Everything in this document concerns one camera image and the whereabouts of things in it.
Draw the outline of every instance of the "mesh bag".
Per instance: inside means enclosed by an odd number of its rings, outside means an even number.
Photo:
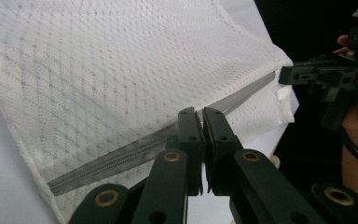
[[[214,0],[0,1],[0,109],[61,223],[147,177],[186,107],[224,111],[245,145],[292,121],[290,64]]]

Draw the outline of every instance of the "white surface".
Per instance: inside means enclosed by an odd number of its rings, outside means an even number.
[[[257,35],[269,38],[252,0],[222,2],[237,23]],[[245,147],[274,148],[284,128],[282,126]],[[188,223],[230,223],[231,219],[228,198],[218,198],[212,194],[189,198]],[[23,162],[1,113],[0,223],[57,223],[47,204],[39,196],[34,179]]]

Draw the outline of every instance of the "zipper teeth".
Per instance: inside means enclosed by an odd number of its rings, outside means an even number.
[[[261,77],[257,81],[253,82],[252,84],[240,89],[237,92],[232,93],[231,95],[223,98],[222,100],[213,103],[210,105],[210,107],[218,109],[222,111],[225,115],[231,113],[234,110],[234,107],[238,107],[241,105],[241,103],[245,102],[249,97],[251,97],[255,92],[261,90],[263,87],[265,87],[267,84],[269,84],[275,77],[275,73],[270,73],[266,75],[265,77]],[[148,143],[145,143],[144,145],[140,145],[139,147],[136,147],[135,149],[131,149],[128,152],[123,153],[122,155],[117,155],[114,158],[108,158],[109,154],[102,156],[100,159],[96,159],[94,161],[91,161],[89,163],[86,163],[83,166],[80,166],[79,168],[75,169],[74,171],[71,171],[67,173],[66,175],[62,175],[50,182],[48,182],[48,185],[53,192],[54,195],[61,195],[64,194],[72,189],[78,189],[83,186],[86,186],[88,184],[100,181],[102,179],[105,179],[109,176],[112,176],[114,174],[110,174],[107,176],[98,176],[94,177],[95,175],[98,175],[99,173],[103,171],[107,171],[110,169],[118,168],[120,164],[123,164],[125,161],[129,161],[131,159],[137,158],[139,156],[144,155],[145,153],[152,152],[153,150],[156,150],[158,146],[163,145],[166,142],[166,137],[169,134],[173,134],[175,132],[175,127],[177,126],[176,123],[173,125],[164,128],[158,132],[152,133],[151,135],[147,136],[147,140],[145,140]],[[142,164],[146,162],[145,160],[137,161],[136,165]]]
[[[69,178],[63,180],[62,182],[50,186],[50,189],[53,193],[59,192],[63,189],[66,189],[68,186],[75,184],[76,182],[79,182],[81,180],[84,180],[84,179],[92,176],[92,175],[95,175],[95,174],[98,174],[104,170],[107,170],[107,169],[111,168],[112,166],[122,163],[123,161],[127,161],[127,160],[130,160],[137,156],[140,156],[142,154],[145,154],[146,152],[153,150],[154,148],[156,148],[164,143],[165,143],[165,139],[161,139],[159,141],[151,143],[150,145],[147,145],[144,147],[139,147],[129,153],[118,156],[117,158],[114,158],[113,160],[104,161],[104,162],[98,164],[97,166],[94,166],[88,170],[85,170],[77,175],[70,176]]]

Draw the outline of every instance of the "white fabric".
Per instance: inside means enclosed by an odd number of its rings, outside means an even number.
[[[61,223],[91,189],[130,187],[151,162],[58,197],[49,181],[290,63],[214,0],[0,1],[0,108]],[[293,121],[280,88],[227,117],[242,141]]]

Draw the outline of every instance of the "black cable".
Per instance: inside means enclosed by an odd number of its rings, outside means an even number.
[[[347,150],[358,160],[358,147],[352,142],[343,127],[341,127],[341,138]]]

